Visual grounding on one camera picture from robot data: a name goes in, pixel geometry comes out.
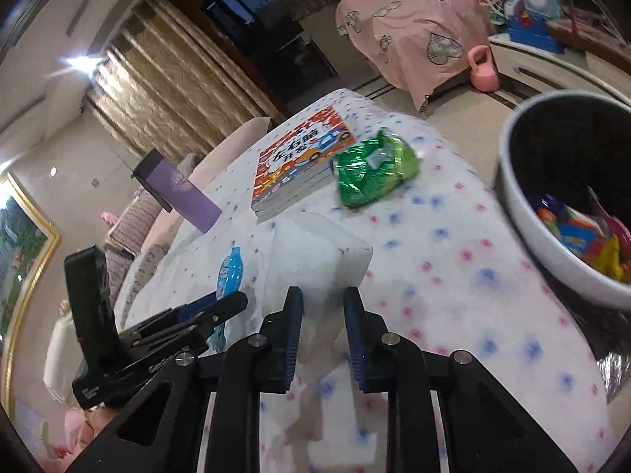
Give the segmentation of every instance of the floor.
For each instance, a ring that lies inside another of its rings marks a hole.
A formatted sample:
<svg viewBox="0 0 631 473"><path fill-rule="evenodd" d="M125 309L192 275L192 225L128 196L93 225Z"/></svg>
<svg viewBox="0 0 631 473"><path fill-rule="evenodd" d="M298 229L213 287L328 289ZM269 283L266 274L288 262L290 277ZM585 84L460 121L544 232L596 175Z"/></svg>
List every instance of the floor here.
<svg viewBox="0 0 631 473"><path fill-rule="evenodd" d="M360 88L358 92L370 97L385 110L426 119L453 142L480 178L491 184L497 165L502 126L512 112L509 106L519 103L514 97L500 93L500 97L494 99L469 86L461 86L431 103L428 112L422 115L414 107L409 93L389 86L383 78Z"/></svg>

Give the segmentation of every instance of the pillow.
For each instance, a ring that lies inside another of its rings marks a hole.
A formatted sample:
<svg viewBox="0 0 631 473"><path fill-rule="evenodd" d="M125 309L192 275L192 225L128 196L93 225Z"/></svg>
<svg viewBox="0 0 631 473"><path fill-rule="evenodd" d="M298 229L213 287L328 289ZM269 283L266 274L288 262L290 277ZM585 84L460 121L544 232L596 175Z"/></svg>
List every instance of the pillow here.
<svg viewBox="0 0 631 473"><path fill-rule="evenodd" d="M134 257L127 251L116 249L109 244L105 245L105 266L110 278L110 303L114 307L122 282L127 276L127 271L134 261Z"/></svg>
<svg viewBox="0 0 631 473"><path fill-rule="evenodd" d="M82 360L75 322L72 314L68 314L55 323L43 366L43 383L50 396L61 404L76 405L73 381Z"/></svg>
<svg viewBox="0 0 631 473"><path fill-rule="evenodd" d="M255 117L236 129L195 167L189 176L192 184L203 191L225 168L265 136L269 121L269 117ZM184 218L175 210L170 213L162 210L144 239L141 250L144 251L156 243L171 247L182 222Z"/></svg>
<svg viewBox="0 0 631 473"><path fill-rule="evenodd" d="M190 182L203 192L225 168L265 136L270 120L255 117L228 135L195 168L189 176Z"/></svg>
<svg viewBox="0 0 631 473"><path fill-rule="evenodd" d="M122 213L121 218L109 230L107 236L122 248L134 255L140 253L141 246L158 214L160 203L149 192L143 190Z"/></svg>
<svg viewBox="0 0 631 473"><path fill-rule="evenodd" d="M131 263L127 277L118 293L118 299L114 304L116 328L119 331L125 328L127 315L131 305L134 303L134 299L156 273L158 263L166 256L167 251L168 249L155 244L140 253L134 262Z"/></svg>

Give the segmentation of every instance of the light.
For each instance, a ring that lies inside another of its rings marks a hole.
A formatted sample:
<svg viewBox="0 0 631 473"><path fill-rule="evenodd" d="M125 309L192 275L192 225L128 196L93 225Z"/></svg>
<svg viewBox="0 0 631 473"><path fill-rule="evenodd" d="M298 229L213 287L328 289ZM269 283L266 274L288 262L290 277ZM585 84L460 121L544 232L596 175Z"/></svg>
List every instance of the light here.
<svg viewBox="0 0 631 473"><path fill-rule="evenodd" d="M8 181L0 183L0 208L6 208L6 202L12 195L11 184Z"/></svg>
<svg viewBox="0 0 631 473"><path fill-rule="evenodd" d="M103 62L105 58L100 56L92 57L92 56L78 56L77 58L67 58L65 61L70 64L77 71L83 71L87 74L92 74L97 65Z"/></svg>

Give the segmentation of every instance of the white cabinet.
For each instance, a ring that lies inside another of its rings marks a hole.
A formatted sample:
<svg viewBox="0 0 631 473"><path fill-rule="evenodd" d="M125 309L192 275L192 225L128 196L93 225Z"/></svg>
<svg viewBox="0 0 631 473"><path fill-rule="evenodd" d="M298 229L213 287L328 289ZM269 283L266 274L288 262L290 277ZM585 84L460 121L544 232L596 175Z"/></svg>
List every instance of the white cabinet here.
<svg viewBox="0 0 631 473"><path fill-rule="evenodd" d="M627 91L599 77L579 52L548 53L514 43L508 34L491 36L491 50L501 74L545 93L556 89L584 89L606 94L631 106L631 86Z"/></svg>

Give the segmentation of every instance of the gold curtain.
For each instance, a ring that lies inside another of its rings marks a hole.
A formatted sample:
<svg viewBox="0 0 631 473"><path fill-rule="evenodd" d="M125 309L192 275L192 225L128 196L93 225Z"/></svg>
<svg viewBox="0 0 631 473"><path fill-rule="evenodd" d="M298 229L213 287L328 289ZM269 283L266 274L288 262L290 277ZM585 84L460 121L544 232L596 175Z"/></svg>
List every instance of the gold curtain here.
<svg viewBox="0 0 631 473"><path fill-rule="evenodd" d="M139 158L205 155L257 116L283 120L244 72L167 0L143 0L106 52L87 100Z"/></svg>

